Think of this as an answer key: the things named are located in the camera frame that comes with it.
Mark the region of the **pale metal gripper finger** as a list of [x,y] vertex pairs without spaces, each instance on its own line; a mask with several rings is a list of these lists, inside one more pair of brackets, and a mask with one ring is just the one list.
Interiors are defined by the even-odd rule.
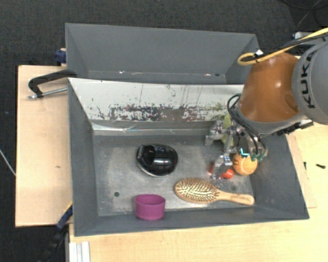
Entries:
[[230,167],[233,166],[233,162],[231,160],[231,157],[229,154],[224,154],[222,156],[222,164],[221,164],[221,169],[222,170],[227,170],[229,169]]
[[223,165],[223,158],[218,157],[212,164],[211,174],[212,179],[216,180],[221,175],[221,166]]

